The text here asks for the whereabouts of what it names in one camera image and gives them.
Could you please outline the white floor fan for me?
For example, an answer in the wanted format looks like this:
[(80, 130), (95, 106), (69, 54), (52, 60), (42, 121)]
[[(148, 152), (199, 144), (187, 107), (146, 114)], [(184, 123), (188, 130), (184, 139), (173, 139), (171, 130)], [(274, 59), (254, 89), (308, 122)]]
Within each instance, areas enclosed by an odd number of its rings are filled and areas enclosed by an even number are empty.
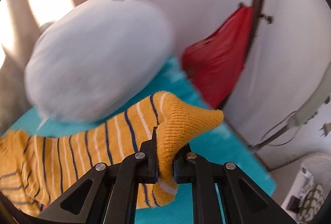
[[(285, 118), (286, 124), (264, 141), (251, 146), (260, 151), (281, 135), (300, 128), (313, 119), (322, 104), (330, 103), (330, 66), (324, 72), (316, 90), (295, 112)], [(277, 188), (273, 199), (296, 223), (309, 223), (322, 213), (330, 200), (330, 153), (317, 152), (305, 155), (271, 172)]]

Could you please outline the red fabric bag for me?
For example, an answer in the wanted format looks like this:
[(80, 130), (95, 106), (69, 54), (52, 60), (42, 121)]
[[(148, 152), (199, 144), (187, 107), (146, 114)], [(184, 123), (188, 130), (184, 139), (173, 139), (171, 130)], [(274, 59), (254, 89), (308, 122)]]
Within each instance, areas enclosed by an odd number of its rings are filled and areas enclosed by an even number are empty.
[(252, 15), (252, 7), (241, 6), (182, 54), (182, 69), (212, 108), (230, 95), (243, 70)]

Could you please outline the light blue plush pillow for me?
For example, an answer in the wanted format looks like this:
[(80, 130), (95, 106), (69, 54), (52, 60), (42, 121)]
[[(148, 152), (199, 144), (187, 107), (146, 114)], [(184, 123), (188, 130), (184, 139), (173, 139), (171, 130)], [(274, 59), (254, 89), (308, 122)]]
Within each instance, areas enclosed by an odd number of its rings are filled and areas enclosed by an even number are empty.
[(101, 120), (138, 94), (172, 53), (174, 33), (147, 0), (88, 0), (49, 26), (25, 69), (42, 118)]

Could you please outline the teal cartoon fleece blanket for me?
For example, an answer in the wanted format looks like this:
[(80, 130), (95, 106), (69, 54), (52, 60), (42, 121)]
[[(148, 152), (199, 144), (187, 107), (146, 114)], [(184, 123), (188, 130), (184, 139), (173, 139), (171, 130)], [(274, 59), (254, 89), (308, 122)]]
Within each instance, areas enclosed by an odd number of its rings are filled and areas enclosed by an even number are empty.
[[(8, 131), (22, 129), (31, 136), (68, 137), (94, 129), (117, 114), (123, 113), (144, 98), (160, 91), (172, 93), (189, 105), (210, 110), (209, 106), (201, 99), (199, 93), (187, 81), (177, 58), (171, 56), (147, 87), (103, 120), (92, 123), (64, 123), (49, 120), (43, 123), (36, 110), (30, 109)], [(274, 181), (223, 121), (215, 129), (202, 133), (190, 140), (188, 144), (195, 153), (203, 156), (210, 162), (218, 164), (234, 162), (264, 192), (269, 195), (273, 194), (276, 188)], [(136, 223), (192, 223), (191, 187), (187, 184), (177, 184), (177, 187), (177, 194), (174, 200), (165, 206), (143, 209), (139, 209), (137, 206)]]

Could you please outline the yellow striped knit sweater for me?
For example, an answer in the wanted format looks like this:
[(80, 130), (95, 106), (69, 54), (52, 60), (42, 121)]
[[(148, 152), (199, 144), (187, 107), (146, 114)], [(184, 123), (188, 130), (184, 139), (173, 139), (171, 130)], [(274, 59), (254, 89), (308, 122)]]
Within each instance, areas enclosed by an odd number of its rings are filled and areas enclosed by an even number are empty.
[(158, 182), (142, 184), (138, 208), (162, 207), (177, 194), (172, 163), (190, 140), (218, 127), (220, 110), (189, 105), (160, 91), (94, 129), (61, 138), (31, 136), (22, 129), (1, 138), (1, 192), (24, 213), (37, 216), (97, 163), (120, 163), (157, 139)]

